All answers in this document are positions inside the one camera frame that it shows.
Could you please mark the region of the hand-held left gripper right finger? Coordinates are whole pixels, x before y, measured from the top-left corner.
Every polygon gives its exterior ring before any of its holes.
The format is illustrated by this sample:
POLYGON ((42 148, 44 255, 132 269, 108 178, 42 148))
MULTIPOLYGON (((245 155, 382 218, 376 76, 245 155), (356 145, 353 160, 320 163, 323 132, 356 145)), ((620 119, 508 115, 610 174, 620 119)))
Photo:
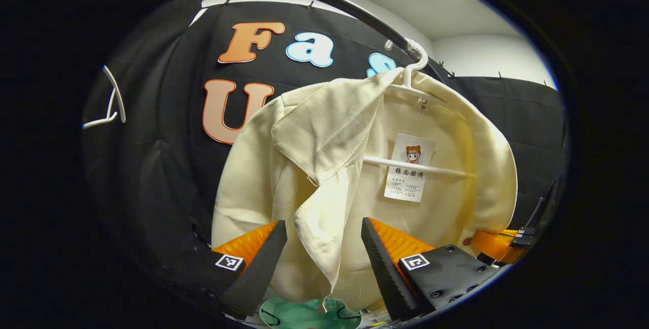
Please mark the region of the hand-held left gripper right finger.
POLYGON ((392 320, 438 315, 477 294, 501 273, 454 244, 429 249, 373 218, 363 218, 361 237, 392 320))

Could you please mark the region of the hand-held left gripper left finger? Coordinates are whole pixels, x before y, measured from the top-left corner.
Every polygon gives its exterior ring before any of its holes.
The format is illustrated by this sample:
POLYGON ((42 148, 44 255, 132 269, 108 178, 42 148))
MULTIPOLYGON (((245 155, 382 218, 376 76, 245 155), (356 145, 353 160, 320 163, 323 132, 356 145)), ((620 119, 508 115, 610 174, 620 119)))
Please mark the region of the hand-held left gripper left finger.
POLYGON ((285 221, 277 220, 214 249, 182 253, 153 273, 193 304, 245 319, 266 294, 286 242, 285 221))

